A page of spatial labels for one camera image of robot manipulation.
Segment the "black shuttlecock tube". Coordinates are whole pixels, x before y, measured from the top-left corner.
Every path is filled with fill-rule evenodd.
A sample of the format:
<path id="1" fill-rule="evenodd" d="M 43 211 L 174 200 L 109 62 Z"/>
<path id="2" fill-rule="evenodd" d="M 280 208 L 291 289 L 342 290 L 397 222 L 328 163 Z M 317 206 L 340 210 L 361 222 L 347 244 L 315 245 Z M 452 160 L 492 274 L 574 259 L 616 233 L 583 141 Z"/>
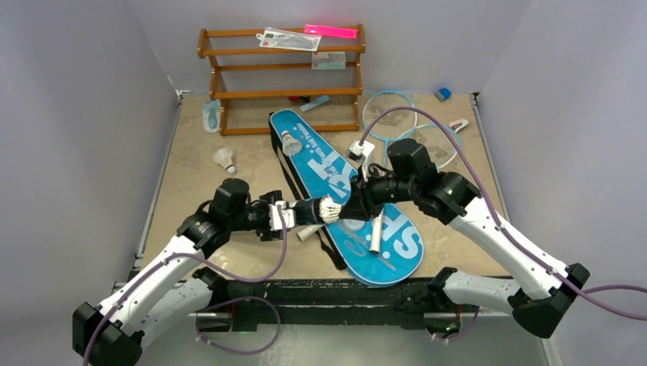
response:
<path id="1" fill-rule="evenodd" d="M 296 200 L 288 204 L 294 211 L 296 226 L 309 226 L 323 224 L 324 219 L 320 214 L 320 204 L 323 198 L 311 198 L 308 200 Z"/>

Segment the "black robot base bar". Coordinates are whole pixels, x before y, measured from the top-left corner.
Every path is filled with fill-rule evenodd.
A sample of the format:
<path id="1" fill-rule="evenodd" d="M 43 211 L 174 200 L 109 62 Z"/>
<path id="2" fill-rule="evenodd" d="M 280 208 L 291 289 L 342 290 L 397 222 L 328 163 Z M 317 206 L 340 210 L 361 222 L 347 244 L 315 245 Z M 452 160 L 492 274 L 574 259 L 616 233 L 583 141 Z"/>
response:
<path id="1" fill-rule="evenodd" d="M 218 274 L 196 277 L 211 291 L 209 306 L 236 332 L 260 325 L 399 326 L 449 338 L 465 330 L 473 306 L 454 305 L 430 290 L 432 278 L 390 287 L 353 279 L 267 280 L 244 283 Z"/>

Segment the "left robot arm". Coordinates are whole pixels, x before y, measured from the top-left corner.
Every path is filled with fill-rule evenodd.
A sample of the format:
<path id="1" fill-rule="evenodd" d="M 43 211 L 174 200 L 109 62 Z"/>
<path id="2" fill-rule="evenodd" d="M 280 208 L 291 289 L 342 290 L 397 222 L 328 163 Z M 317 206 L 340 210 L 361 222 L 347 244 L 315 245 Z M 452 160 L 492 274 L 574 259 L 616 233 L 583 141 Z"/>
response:
<path id="1" fill-rule="evenodd" d="M 166 247 L 121 289 L 72 315 L 72 348 L 84 365 L 135 365 L 143 351 L 190 313 L 217 312 L 228 304 L 233 273 L 208 261 L 233 232 L 287 238 L 296 224 L 293 204 L 280 191 L 256 201 L 249 185 L 228 178 L 212 199 L 188 216 Z"/>

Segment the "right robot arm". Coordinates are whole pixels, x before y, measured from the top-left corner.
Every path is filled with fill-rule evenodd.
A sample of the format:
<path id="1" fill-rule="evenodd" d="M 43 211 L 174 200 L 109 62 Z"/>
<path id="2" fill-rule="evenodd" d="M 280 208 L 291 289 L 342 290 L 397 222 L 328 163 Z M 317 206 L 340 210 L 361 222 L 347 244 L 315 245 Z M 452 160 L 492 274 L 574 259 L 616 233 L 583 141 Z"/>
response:
<path id="1" fill-rule="evenodd" d="M 566 265 L 542 251 L 488 206 L 486 194 L 456 172 L 440 172 L 427 148 L 411 138 L 388 148 L 393 169 L 380 175 L 373 145 L 353 142 L 347 156 L 361 163 L 351 178 L 343 219 L 370 221 L 386 204 L 411 201 L 429 217 L 469 238 L 499 263 L 510 279 L 443 268 L 428 285 L 430 304 L 447 310 L 473 305 L 511 315 L 527 332 L 552 336 L 590 277 L 581 264 Z"/>

